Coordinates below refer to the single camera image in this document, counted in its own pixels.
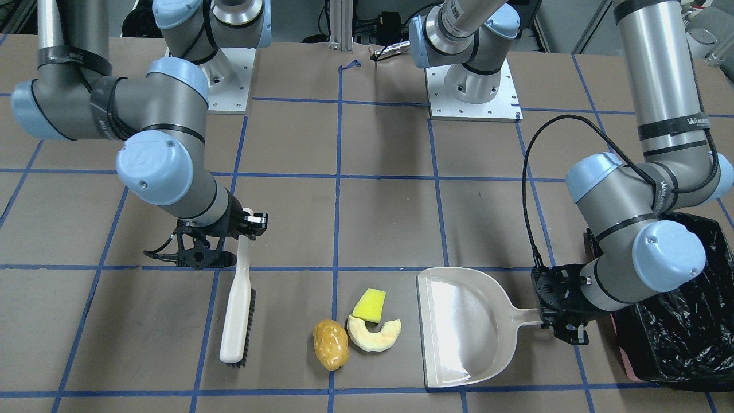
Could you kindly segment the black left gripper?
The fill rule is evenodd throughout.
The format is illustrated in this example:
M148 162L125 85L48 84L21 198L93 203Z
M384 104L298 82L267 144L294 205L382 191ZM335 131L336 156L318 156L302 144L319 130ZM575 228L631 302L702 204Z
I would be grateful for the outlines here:
M585 327L600 317L600 309L581 290L587 284L587 277L581 275L583 267L535 265L530 271L543 327L552 327L556 339L571 345L589 344Z

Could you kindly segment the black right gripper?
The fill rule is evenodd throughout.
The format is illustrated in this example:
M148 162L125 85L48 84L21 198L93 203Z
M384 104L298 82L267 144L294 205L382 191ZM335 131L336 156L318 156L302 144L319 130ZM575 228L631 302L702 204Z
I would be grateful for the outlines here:
M144 250L144 255L195 270L235 265L236 255L224 250L225 239L244 236L256 240L267 230L268 214L250 212L241 207L234 195L229 192L227 195L227 206L220 219L206 227L179 219L168 240L155 250Z

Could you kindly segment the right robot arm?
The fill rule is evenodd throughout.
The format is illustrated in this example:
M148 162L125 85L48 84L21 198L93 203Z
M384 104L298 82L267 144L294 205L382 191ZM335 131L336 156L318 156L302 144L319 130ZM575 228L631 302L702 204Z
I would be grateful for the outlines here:
M112 73L105 1L39 1L38 78L16 85L11 110L38 139L123 142L122 183L177 219L178 251L147 256L195 270L232 267L225 240L254 240L267 215L243 209L204 165L209 91L231 84L223 49L270 44L270 2L154 1L152 13L169 54L129 79Z

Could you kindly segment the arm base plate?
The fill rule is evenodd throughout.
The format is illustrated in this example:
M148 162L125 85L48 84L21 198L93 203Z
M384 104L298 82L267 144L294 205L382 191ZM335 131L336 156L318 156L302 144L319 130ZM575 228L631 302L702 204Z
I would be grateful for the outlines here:
M176 97L186 106L205 103L209 113L244 114L247 110L255 49L217 49L206 58L186 62L164 56L150 64L149 74L172 79Z
M500 71L488 76L472 73L461 64L427 68L425 86L433 120L524 119L508 60Z

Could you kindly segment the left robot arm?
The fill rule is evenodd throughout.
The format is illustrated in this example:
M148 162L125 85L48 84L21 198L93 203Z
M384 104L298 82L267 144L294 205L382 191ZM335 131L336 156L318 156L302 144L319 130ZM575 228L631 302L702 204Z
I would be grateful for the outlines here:
M699 237L663 219L671 210L721 198L732 165L710 133L686 39L680 1L611 1L622 37L644 162L634 163L589 119L559 115L544 123L522 163L522 214L533 254L539 309L510 305L517 326L545 325L571 345L589 343L585 326L611 312L672 291L706 263ZM452 65L447 86L469 104L488 101L500 57L516 36L517 13L507 1L444 1L409 23L419 68ZM527 180L530 150L556 121L582 121L616 153L593 154L567 172L567 190L603 254L589 264L546 267L530 228Z

